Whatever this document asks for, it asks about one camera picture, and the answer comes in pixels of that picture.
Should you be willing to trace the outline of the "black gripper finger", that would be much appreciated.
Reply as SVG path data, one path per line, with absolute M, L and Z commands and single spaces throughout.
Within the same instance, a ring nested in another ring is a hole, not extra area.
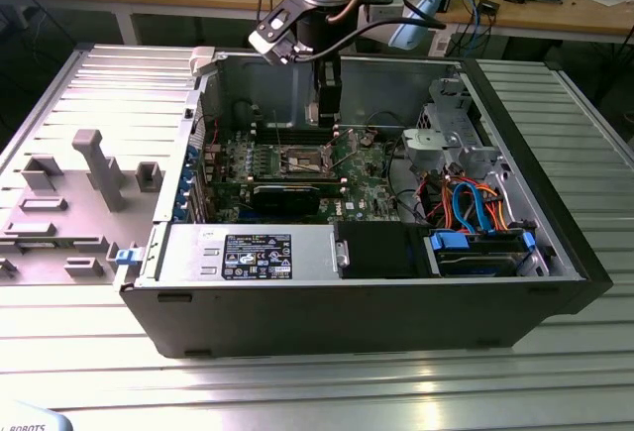
M 331 128 L 339 119 L 342 85 L 340 82 L 318 84 L 318 126 Z

